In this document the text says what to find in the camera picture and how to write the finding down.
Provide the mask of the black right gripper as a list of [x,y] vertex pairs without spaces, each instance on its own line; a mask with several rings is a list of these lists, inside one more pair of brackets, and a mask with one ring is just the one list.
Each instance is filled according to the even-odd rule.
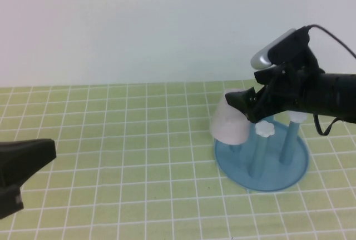
[[324,73],[321,68],[295,70],[289,66],[256,71],[254,77],[263,85],[260,91],[252,87],[228,92],[225,99],[254,123],[283,111],[325,115],[325,85],[319,83]]

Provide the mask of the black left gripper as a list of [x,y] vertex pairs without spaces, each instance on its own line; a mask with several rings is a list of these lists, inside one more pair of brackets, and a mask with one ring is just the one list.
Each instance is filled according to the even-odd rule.
[[1,142],[0,219],[24,209],[20,186],[56,157],[52,139]]

